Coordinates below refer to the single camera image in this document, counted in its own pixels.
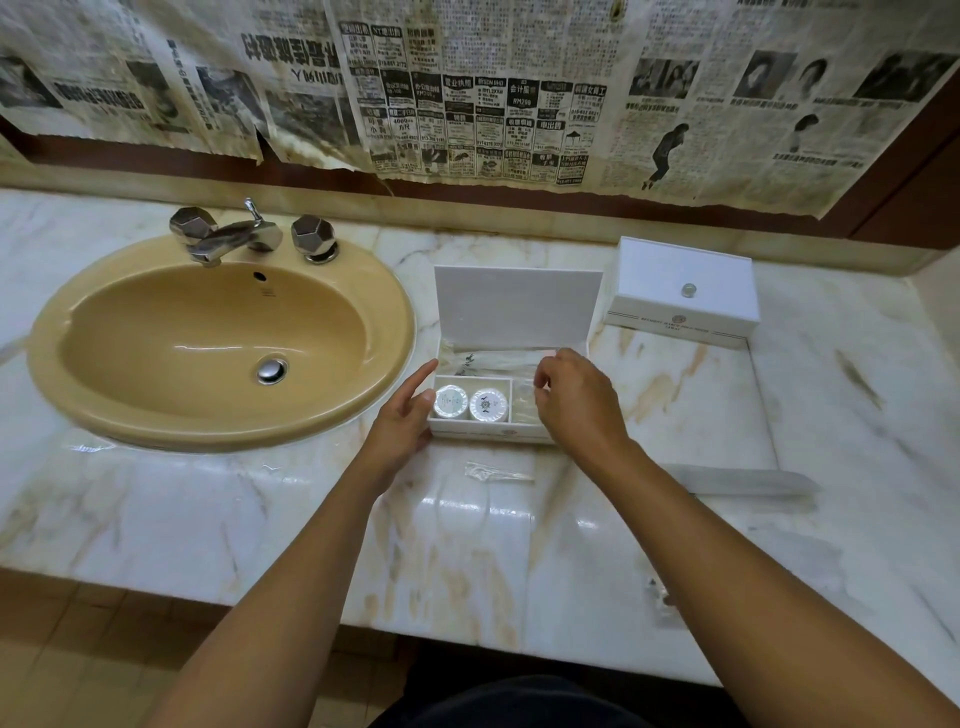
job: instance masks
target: newspaper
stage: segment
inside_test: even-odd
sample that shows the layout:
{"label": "newspaper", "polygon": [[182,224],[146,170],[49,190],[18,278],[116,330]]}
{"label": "newspaper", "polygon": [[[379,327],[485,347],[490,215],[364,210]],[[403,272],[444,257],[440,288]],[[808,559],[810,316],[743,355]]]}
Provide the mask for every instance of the newspaper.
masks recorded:
{"label": "newspaper", "polygon": [[957,0],[5,0],[27,133],[822,217],[955,71]]}
{"label": "newspaper", "polygon": [[822,217],[957,66],[956,0],[325,0],[377,173]]}
{"label": "newspaper", "polygon": [[177,74],[163,69],[152,29],[132,0],[5,0],[4,116],[28,133],[259,158],[255,143],[201,123]]}
{"label": "newspaper", "polygon": [[230,133],[255,132],[283,161],[371,168],[326,14],[310,0],[138,0],[198,111]]}

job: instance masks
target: open box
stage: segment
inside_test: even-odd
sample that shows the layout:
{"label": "open box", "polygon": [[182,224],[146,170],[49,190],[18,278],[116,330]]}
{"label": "open box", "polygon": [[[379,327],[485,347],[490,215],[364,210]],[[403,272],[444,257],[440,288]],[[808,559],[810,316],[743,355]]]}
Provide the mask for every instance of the open box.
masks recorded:
{"label": "open box", "polygon": [[[440,338],[456,352],[550,350],[570,347],[589,356],[588,337],[602,271],[553,268],[434,266]],[[514,387],[509,375],[434,375],[433,386],[457,384],[468,396],[496,386],[507,397],[503,422],[448,420],[431,412],[429,426],[440,437],[551,444],[546,427],[514,422]]]}

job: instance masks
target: beige sink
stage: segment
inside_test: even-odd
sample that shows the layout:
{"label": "beige sink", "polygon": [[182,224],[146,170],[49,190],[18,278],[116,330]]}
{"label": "beige sink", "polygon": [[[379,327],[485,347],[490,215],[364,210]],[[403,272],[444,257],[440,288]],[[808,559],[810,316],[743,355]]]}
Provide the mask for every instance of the beige sink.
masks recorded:
{"label": "beige sink", "polygon": [[152,448],[250,448],[332,427],[390,386],[414,339],[393,273],[339,245],[311,265],[287,236],[216,268],[172,235],[131,245],[43,308],[27,345],[34,382],[80,425]]}

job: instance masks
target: person's right hand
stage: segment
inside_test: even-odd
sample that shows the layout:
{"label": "person's right hand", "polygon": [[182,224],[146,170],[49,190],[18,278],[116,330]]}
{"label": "person's right hand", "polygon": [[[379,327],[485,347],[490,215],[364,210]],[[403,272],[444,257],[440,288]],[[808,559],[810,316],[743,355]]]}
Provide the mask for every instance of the person's right hand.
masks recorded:
{"label": "person's right hand", "polygon": [[581,467],[634,444],[610,379],[573,349],[544,357],[534,386],[540,420]]}

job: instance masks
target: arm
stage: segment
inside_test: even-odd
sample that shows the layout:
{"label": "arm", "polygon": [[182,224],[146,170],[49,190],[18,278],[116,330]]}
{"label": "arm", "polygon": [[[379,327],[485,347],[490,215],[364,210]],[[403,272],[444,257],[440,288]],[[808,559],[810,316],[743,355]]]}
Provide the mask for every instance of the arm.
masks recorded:
{"label": "arm", "polygon": [[434,393],[413,395],[436,366],[424,364],[383,405],[323,504],[201,644],[146,728],[307,724],[373,502],[429,441]]}
{"label": "arm", "polygon": [[535,384],[550,434],[633,531],[752,724],[960,725],[960,710],[896,652],[647,457],[589,361],[560,350],[540,363]]}

